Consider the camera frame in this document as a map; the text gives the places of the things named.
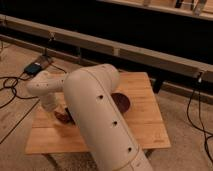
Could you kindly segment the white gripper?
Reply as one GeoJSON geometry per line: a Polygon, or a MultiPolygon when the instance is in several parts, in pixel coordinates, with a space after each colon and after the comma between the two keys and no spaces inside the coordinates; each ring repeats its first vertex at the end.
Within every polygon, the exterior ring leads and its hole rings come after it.
{"type": "Polygon", "coordinates": [[[47,112],[53,112],[58,107],[58,100],[54,93],[48,93],[40,97],[41,106],[47,112]]]}

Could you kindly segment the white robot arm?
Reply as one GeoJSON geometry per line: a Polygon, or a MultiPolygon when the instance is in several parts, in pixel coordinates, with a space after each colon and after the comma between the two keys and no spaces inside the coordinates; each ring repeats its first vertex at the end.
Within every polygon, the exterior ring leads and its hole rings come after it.
{"type": "Polygon", "coordinates": [[[48,111],[56,107],[55,94],[64,94],[72,118],[100,171],[153,171],[112,99],[119,82],[118,70],[111,64],[102,64],[58,77],[42,71],[27,84],[27,89],[40,98],[48,111]]]}

